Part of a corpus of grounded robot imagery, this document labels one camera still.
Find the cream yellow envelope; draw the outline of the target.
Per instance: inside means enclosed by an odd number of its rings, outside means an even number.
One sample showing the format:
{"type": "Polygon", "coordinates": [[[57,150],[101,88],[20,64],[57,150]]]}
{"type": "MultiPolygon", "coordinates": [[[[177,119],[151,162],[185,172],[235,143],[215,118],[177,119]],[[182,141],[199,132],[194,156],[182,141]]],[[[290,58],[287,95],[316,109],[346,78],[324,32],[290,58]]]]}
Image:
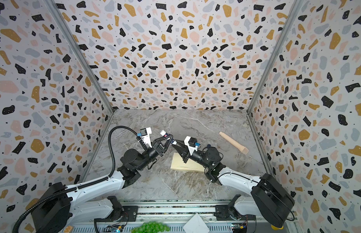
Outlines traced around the cream yellow envelope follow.
{"type": "Polygon", "coordinates": [[[203,172],[204,167],[193,160],[188,160],[184,163],[182,157],[178,153],[173,154],[173,159],[171,163],[172,170],[178,171],[195,171],[195,172],[203,172]]]}

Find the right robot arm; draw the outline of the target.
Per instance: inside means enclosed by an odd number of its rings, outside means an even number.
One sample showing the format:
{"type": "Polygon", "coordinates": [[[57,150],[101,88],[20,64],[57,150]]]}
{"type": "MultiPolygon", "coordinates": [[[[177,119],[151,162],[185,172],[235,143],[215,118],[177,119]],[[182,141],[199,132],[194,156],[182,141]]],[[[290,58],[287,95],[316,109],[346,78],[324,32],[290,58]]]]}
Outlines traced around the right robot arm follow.
{"type": "Polygon", "coordinates": [[[177,140],[173,148],[184,163],[192,160],[203,166],[205,176],[212,183],[238,189],[254,200],[245,203],[243,196],[235,195],[224,210],[216,211],[217,218],[240,220],[246,215],[261,216],[272,226],[281,228],[289,216],[294,215],[294,199],[272,175],[252,176],[234,171],[222,164],[223,155],[216,147],[207,146],[202,150],[193,147],[198,145],[177,140]]]}

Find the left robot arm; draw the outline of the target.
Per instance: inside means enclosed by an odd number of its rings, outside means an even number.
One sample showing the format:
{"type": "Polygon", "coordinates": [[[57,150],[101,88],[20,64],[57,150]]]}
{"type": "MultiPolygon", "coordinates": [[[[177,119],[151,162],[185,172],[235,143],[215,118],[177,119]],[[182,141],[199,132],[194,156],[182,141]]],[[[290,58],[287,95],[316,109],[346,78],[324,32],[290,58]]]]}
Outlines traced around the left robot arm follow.
{"type": "Polygon", "coordinates": [[[155,139],[151,148],[143,153],[127,150],[121,158],[122,166],[111,175],[69,186],[61,182],[53,184],[30,212],[36,232],[58,233],[80,221],[121,218],[123,207],[116,197],[109,196],[96,202],[93,199],[134,184],[141,176],[140,171],[150,169],[173,142],[171,135],[164,135],[155,139]]]}

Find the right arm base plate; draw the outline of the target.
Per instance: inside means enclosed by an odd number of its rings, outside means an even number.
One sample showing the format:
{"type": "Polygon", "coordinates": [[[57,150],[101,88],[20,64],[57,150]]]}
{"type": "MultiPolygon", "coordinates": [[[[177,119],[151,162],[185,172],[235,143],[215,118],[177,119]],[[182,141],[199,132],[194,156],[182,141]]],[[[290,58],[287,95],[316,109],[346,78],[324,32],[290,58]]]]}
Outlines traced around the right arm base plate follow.
{"type": "Polygon", "coordinates": [[[214,216],[218,221],[246,221],[256,219],[254,215],[241,215],[237,211],[232,211],[227,205],[216,205],[214,216]]]}

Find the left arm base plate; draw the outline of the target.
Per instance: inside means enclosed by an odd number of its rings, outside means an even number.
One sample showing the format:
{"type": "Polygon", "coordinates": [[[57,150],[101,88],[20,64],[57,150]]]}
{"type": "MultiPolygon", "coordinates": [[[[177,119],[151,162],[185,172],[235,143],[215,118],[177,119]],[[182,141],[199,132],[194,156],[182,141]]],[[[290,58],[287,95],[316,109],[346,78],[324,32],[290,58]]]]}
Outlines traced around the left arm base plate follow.
{"type": "Polygon", "coordinates": [[[106,218],[97,218],[95,222],[135,222],[138,214],[138,206],[130,205],[114,209],[106,218]]]}

